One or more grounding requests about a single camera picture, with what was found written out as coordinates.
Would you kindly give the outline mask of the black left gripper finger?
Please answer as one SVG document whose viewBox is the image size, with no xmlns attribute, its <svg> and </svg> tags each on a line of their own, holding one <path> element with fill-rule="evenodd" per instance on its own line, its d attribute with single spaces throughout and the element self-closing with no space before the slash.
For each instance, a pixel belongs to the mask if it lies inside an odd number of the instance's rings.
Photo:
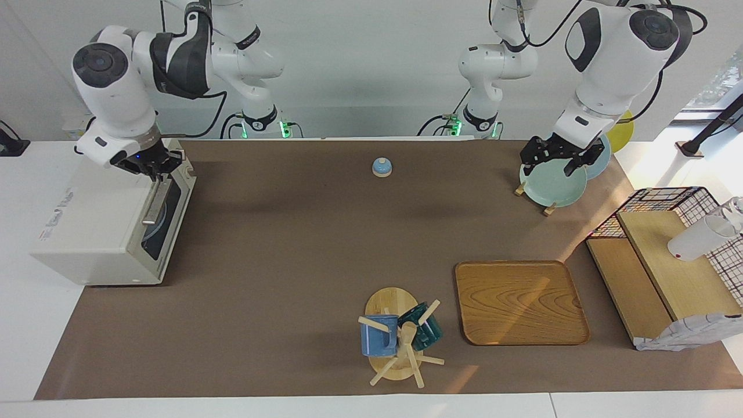
<svg viewBox="0 0 743 418">
<path fill-rule="evenodd" d="M 563 170 L 565 176 L 570 177 L 579 167 L 583 167 L 584 165 L 593 165 L 604 150 L 605 146 L 602 142 L 592 143 L 583 153 L 576 154 L 569 159 L 568 164 L 565 165 Z"/>
<path fill-rule="evenodd" d="M 523 165 L 523 173 L 528 176 L 533 172 L 536 165 L 539 165 L 543 151 L 546 148 L 544 141 L 528 141 L 523 149 L 520 151 L 520 160 Z"/>
</svg>

